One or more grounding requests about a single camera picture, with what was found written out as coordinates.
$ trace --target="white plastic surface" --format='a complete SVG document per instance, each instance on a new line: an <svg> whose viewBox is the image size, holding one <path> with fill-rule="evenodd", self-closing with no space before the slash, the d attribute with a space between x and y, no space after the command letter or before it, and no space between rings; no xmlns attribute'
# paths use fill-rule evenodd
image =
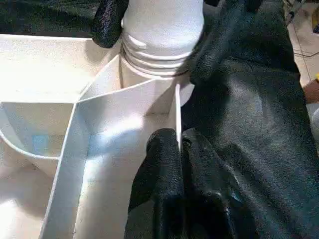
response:
<svg viewBox="0 0 319 239"><path fill-rule="evenodd" d="M118 54L89 38L0 34L0 102L74 103Z"/></svg>
<svg viewBox="0 0 319 239"><path fill-rule="evenodd" d="M173 80L149 80L77 104L41 238L123 238L149 136L171 127L180 141L176 93Z"/></svg>
<svg viewBox="0 0 319 239"><path fill-rule="evenodd" d="M0 66L11 79L7 89L2 88L5 94L0 94L0 222L6 225L0 235L122 238L132 180L148 137L156 129L172 127L180 145L176 83L184 76L164 79L139 72L120 53L119 44L101 51L92 46L100 61L91 64L82 48L91 44L88 40L0 35L0 41L9 59L6 65L11 65ZM55 53L47 49L49 45ZM30 56L22 54L23 46ZM5 62L3 54L0 60ZM57 60L65 67L56 66ZM13 66L24 69L24 74ZM90 77L77 83L82 70ZM21 196L32 205L39 203L41 214L34 217L28 206L17 203Z"/></svg>

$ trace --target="white cylindrical pipe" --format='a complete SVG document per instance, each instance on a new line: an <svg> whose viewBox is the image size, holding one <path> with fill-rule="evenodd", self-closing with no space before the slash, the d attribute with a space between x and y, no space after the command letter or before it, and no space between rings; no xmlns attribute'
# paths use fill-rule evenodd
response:
<svg viewBox="0 0 319 239"><path fill-rule="evenodd" d="M126 58L147 74L181 73L203 23L203 0L130 0L122 20Z"/></svg>

